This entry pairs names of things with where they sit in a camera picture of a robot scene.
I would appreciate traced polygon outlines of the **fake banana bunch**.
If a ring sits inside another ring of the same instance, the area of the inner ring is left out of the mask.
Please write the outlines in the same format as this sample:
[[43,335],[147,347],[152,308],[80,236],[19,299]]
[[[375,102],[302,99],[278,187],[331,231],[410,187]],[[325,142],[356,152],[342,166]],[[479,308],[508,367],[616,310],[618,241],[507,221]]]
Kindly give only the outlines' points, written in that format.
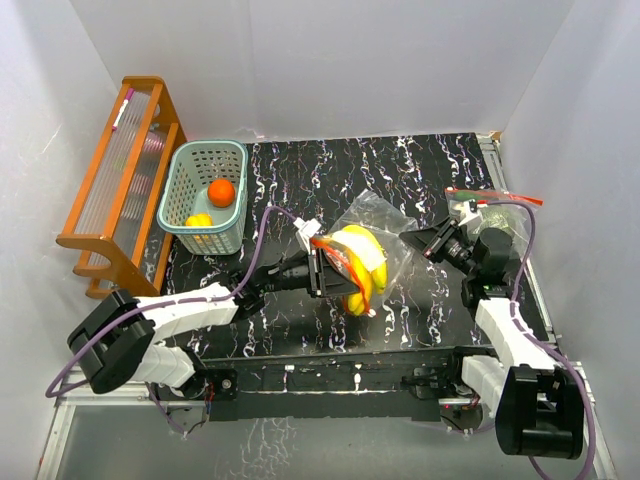
[[353,274],[351,280],[359,282],[360,292],[344,298],[346,311],[354,316],[368,315],[372,305],[387,290],[387,255],[376,236],[367,228],[349,224],[330,236],[331,246],[346,257]]

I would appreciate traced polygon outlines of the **clear zip bag with fruit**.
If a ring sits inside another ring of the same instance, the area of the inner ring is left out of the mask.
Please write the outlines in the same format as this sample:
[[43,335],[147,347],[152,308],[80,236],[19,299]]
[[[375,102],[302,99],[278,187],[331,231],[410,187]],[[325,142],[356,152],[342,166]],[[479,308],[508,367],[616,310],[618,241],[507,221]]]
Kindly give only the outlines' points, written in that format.
[[328,234],[310,240],[339,275],[354,284],[353,293],[341,296],[348,314],[373,316],[382,307],[411,258],[400,235],[416,227],[415,219],[365,189]]

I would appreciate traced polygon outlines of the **fake orange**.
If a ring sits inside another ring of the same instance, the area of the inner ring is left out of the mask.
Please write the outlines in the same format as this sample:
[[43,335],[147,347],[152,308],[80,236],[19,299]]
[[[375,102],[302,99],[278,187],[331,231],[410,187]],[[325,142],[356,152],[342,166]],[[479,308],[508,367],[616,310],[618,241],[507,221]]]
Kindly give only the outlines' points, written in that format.
[[233,204],[236,191],[233,183],[226,178],[214,180],[207,189],[207,198],[216,208],[227,208]]

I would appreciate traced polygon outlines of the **fake yellow bell pepper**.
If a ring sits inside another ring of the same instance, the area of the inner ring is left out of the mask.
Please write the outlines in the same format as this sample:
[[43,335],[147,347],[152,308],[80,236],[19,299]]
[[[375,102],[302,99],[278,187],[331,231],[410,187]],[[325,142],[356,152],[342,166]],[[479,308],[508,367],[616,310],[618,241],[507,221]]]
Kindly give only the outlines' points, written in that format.
[[198,213],[189,216],[185,221],[185,226],[189,228],[207,228],[213,226],[213,220],[207,213]]

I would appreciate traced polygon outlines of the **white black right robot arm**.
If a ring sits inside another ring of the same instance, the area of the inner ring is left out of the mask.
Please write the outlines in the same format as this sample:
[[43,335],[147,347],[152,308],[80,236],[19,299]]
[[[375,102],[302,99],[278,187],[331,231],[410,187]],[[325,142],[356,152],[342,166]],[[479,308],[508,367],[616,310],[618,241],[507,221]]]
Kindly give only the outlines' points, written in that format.
[[433,262],[464,274],[461,297],[489,337],[491,354],[458,348],[445,376],[447,388],[466,397],[474,391],[495,419],[501,450],[508,455],[576,459],[583,445],[584,405],[577,381],[531,341],[505,281],[514,252],[511,235],[495,228],[474,240],[449,218],[436,227],[403,232],[400,238]]

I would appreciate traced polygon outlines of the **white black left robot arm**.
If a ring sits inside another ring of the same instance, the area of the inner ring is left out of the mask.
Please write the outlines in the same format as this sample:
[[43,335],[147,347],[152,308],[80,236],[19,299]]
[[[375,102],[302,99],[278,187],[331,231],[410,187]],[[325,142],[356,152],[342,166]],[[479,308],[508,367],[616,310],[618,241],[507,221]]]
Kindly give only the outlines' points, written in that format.
[[343,297],[363,292],[364,283],[344,255],[312,248],[260,265],[248,278],[223,274],[207,287],[181,294],[134,297],[116,290],[72,331],[67,345],[96,394],[140,381],[194,399],[203,394],[211,372],[193,351],[167,340],[244,320],[263,308],[265,294],[284,290]]

